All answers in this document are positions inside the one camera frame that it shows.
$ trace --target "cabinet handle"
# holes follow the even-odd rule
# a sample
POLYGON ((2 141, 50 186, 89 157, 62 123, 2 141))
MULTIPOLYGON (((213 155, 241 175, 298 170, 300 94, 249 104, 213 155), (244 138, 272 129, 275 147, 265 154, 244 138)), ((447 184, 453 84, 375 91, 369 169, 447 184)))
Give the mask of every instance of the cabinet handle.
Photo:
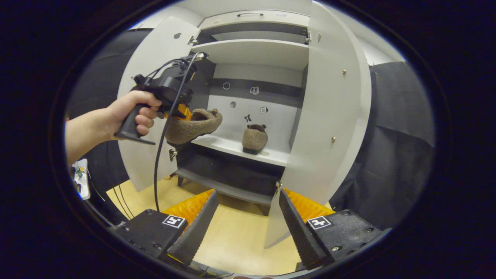
POLYGON ((259 15, 263 15, 263 13, 261 13, 261 12, 244 12, 244 13, 238 14, 238 17, 240 17, 242 14, 254 14, 254 13, 259 14, 259 15))

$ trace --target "sticker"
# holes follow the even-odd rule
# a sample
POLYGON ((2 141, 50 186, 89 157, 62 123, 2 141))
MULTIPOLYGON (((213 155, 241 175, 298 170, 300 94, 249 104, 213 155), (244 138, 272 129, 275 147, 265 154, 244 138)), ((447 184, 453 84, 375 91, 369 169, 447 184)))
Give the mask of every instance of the sticker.
POLYGON ((79 168, 76 169, 76 174, 79 176, 79 178, 83 177, 83 174, 81 173, 81 170, 79 168))
POLYGON ((177 216, 174 216, 174 215, 169 215, 167 216, 167 218, 165 218, 165 220, 162 222, 162 224, 166 224, 166 225, 169 225, 171 227, 174 227, 174 228, 179 228, 182 223, 184 222, 184 218, 181 218, 181 217, 177 217, 177 216))
POLYGON ((254 86, 252 88, 250 88, 249 92, 253 95, 257 95, 259 93, 259 88, 258 86, 254 86))
POLYGON ((320 228, 327 227, 327 226, 331 225, 331 222, 329 222, 326 218, 324 218, 324 216, 309 219, 308 223, 310 223, 310 226, 313 229, 320 229, 320 228))

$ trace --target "white shelf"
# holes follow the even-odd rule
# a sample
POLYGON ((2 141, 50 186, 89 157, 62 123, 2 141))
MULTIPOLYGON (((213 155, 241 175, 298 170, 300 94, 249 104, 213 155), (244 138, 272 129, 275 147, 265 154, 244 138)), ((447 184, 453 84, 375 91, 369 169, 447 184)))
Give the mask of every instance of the white shelf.
POLYGON ((225 153, 229 153, 232 155, 236 155, 239 157, 244 157, 260 162, 265 162, 273 165, 278 165, 278 166, 283 166, 285 167, 288 158, 289 158, 289 144, 287 146, 287 150, 285 151, 279 151, 279 150, 274 150, 274 149, 269 149, 269 148, 264 148, 262 149, 261 153, 266 154, 262 155, 261 153, 257 155, 249 154, 246 152, 243 152, 243 145, 239 141, 235 141, 232 139, 225 139, 221 138, 218 136, 214 135, 204 135, 201 137, 196 138, 195 140, 192 141, 192 143, 201 145, 204 147, 208 147, 211 149, 215 149, 218 151, 222 151, 225 153))
POLYGON ((197 45, 192 52, 206 52, 216 64, 269 65, 303 70, 309 62, 308 45, 293 42, 242 39, 197 45))

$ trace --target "hand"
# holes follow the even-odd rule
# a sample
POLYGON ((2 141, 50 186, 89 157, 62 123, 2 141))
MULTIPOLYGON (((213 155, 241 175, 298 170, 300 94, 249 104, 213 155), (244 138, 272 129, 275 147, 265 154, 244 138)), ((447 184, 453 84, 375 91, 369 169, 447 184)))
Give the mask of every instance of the hand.
POLYGON ((148 134, 148 130, 153 126, 153 119, 157 117, 158 107, 162 104, 155 96, 146 91, 131 91, 128 94, 115 100, 106 110, 107 131, 111 140, 118 140, 114 136, 121 128, 123 121, 136 106, 136 104, 147 104, 150 108, 141 108, 139 115, 134 119, 138 126, 136 130, 143 136, 148 134))

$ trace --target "open cabinet door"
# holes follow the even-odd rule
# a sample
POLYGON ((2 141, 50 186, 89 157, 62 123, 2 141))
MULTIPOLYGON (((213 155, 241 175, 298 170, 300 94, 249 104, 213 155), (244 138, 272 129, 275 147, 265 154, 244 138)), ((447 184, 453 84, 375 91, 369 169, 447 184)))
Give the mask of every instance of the open cabinet door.
MULTIPOLYGON (((167 17, 146 36, 132 54, 124 70, 117 97, 127 94, 135 86, 135 82, 132 80, 133 76, 137 74, 147 75, 167 61, 189 55, 192 44, 188 44, 188 41, 191 36, 197 38, 199 33, 200 30, 196 26, 172 16, 167 17)), ((154 141, 155 145, 131 140, 119 141, 125 169, 138 191, 153 185, 155 157, 165 121, 165 119, 154 119, 153 128, 146 136, 142 137, 144 140, 154 141)), ((170 149, 175 150, 164 141, 158 166, 158 180, 178 169, 176 158, 170 160, 170 149)))
MULTIPOLYGON (((281 182, 282 187, 325 204, 346 177, 362 144, 372 86, 367 59, 355 35, 315 1, 308 30, 311 38, 305 99, 281 182)), ((270 208, 265 247, 289 235, 277 191, 270 208)))

